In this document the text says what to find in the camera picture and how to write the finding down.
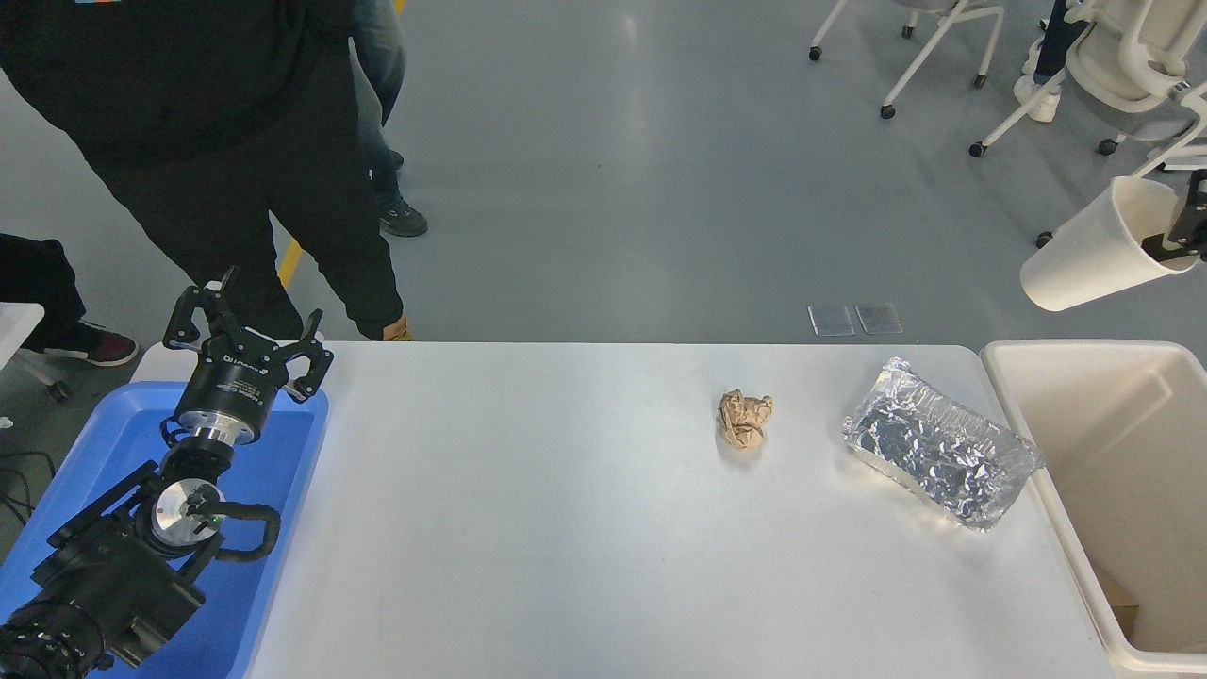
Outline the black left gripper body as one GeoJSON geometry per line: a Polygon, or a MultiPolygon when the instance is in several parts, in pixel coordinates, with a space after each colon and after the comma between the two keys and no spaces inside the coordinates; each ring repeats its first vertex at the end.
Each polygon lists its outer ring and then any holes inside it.
{"type": "Polygon", "coordinates": [[[288,373],[280,345],[266,336],[211,336],[200,345],[198,364],[177,400],[177,425],[189,429],[220,426],[237,434],[260,434],[288,373]]]}

